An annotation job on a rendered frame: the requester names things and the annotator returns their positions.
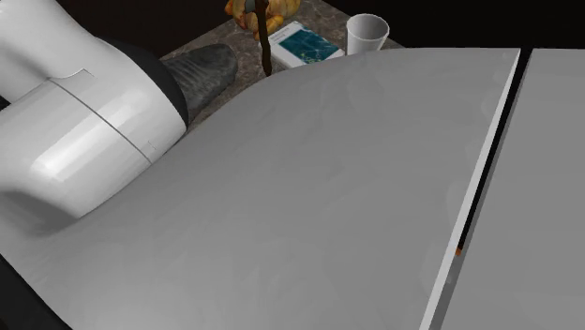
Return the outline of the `white cup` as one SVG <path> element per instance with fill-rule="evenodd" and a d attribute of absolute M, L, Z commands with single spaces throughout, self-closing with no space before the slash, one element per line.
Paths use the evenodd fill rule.
<path fill-rule="evenodd" d="M 390 27 L 380 16 L 361 13 L 346 22 L 347 51 L 346 54 L 378 51 L 389 36 Z"/>

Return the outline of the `dark grey ridged lump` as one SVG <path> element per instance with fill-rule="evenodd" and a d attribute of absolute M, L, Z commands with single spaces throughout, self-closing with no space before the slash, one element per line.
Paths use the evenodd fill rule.
<path fill-rule="evenodd" d="M 238 61 L 227 44 L 211 44 L 162 61 L 184 97 L 186 125 L 236 77 Z"/>

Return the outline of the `orange yellow figure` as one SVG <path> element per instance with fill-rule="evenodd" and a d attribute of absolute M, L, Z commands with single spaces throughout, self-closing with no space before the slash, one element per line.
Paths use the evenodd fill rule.
<path fill-rule="evenodd" d="M 260 40 L 259 19 L 256 3 L 263 1 L 267 35 L 273 34 L 286 19 L 291 18 L 300 7 L 301 0 L 228 0 L 224 11 L 243 30 L 252 32 Z"/>

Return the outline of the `white book with teal cover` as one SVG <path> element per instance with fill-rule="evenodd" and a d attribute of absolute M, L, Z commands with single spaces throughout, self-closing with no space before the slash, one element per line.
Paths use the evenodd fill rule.
<path fill-rule="evenodd" d="M 297 21 L 268 37 L 271 57 L 285 68 L 297 68 L 343 56 L 345 52 Z"/>

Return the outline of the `dark brown stick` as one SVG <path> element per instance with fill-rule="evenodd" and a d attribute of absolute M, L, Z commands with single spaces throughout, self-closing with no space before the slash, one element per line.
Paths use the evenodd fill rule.
<path fill-rule="evenodd" d="M 259 41 L 262 47 L 262 69 L 266 77 L 272 75 L 271 49 L 268 40 L 265 0 L 255 0 L 255 12 L 258 19 Z"/>

